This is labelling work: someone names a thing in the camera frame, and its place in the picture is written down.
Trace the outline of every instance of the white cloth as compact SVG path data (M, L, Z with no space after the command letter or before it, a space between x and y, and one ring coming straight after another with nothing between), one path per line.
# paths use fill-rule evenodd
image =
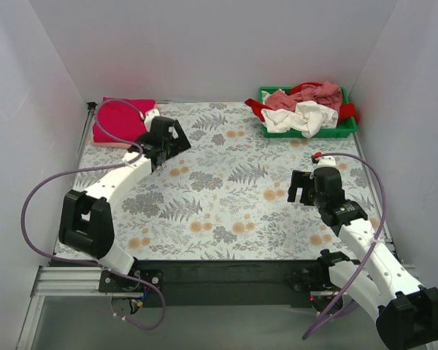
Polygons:
M269 133L284 133L290 129L301 131L303 137L313 137L320 128L335 128L338 114L314 101L305 101L296 105L295 112L278 109L262 109L266 128Z

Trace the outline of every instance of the pink cloth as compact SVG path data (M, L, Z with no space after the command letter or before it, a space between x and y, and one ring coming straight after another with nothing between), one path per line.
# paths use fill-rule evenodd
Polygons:
M125 98L124 100L133 104L143 114L155 106L154 100L128 100ZM126 104L118 102L106 104L99 110L98 118L105 130L127 141L135 141L138 136L147 131L139 113ZM94 143L116 142L103 133L96 124L93 126L93 140Z
M342 91L332 82L324 82L322 86L303 84L300 92L290 96L281 90L275 91L266 99L265 104L274 110L285 109L294 112L296 105L304 101L314 101L339 112L342 105Z

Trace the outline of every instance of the crumpled cloth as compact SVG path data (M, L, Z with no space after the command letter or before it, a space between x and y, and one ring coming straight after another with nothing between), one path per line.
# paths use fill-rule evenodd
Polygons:
M304 101L314 101L339 112L342 105L341 88L332 82L324 82L321 86L303 84L298 93L287 95L282 90L276 90L264 102L274 110L285 109L295 111L296 105Z
M334 109L305 101L296 104L295 112L286 109L262 109L264 123L269 133L284 133L290 129L301 131L303 137L313 137L320 128L335 128L338 114Z

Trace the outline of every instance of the cloth pile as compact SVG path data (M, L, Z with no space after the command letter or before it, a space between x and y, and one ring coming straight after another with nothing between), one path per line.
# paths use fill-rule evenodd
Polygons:
M313 137L321 128L335 128L341 121L355 114L353 104L342 104L340 87L331 82L306 82L285 93L264 92L265 104L248 99L250 106L270 133L284 133L290 129Z

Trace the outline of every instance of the white cable clip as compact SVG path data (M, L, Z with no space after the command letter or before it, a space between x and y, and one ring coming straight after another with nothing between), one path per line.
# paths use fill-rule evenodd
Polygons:
M123 158L123 164L125 164L125 166L128 166L129 168L132 168L134 170L134 165L133 163L130 163L127 159Z
M384 243L385 243L385 240L384 240L383 237L378 238L378 239L374 239L374 237L371 237L371 238L368 240L368 245L371 246L373 243L375 243L375 244L384 244Z

